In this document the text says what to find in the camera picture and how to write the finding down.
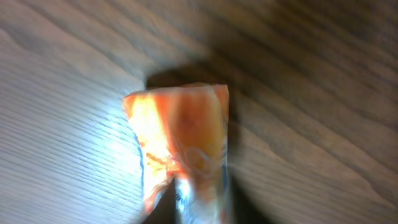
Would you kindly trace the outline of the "small orange packet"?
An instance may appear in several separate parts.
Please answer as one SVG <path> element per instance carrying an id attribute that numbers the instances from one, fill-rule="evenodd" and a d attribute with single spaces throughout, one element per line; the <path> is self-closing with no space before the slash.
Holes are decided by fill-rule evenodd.
<path id="1" fill-rule="evenodd" d="M 232 223 L 228 87 L 192 83 L 137 91 L 123 107 L 142 152 L 146 214 L 172 189 L 178 223 Z"/>

